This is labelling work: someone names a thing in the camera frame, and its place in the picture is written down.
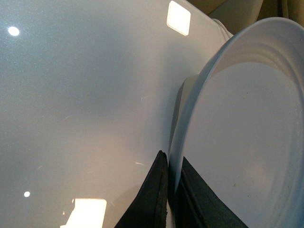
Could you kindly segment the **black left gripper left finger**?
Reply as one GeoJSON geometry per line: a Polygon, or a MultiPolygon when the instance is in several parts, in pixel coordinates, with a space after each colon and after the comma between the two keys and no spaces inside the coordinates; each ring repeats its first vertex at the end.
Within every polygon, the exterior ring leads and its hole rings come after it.
{"type": "Polygon", "coordinates": [[[159,151],[133,202],[117,228],[164,228],[167,218],[168,162],[159,151]]]}

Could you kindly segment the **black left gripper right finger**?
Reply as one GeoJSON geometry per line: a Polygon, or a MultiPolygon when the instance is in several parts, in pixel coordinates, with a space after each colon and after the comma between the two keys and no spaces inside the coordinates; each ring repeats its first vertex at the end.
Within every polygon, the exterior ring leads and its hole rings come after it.
{"type": "Polygon", "coordinates": [[[246,228],[184,158],[177,189],[177,228],[246,228]]]}

